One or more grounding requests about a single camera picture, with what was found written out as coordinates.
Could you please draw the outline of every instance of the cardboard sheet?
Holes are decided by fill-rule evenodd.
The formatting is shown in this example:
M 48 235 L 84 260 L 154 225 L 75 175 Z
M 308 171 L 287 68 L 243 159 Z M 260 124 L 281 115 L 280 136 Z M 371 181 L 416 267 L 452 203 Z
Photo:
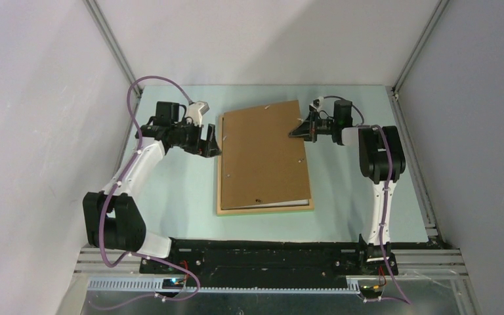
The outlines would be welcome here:
M 311 198 L 304 141 L 288 137 L 300 117 L 297 100 L 223 115 L 222 210 Z

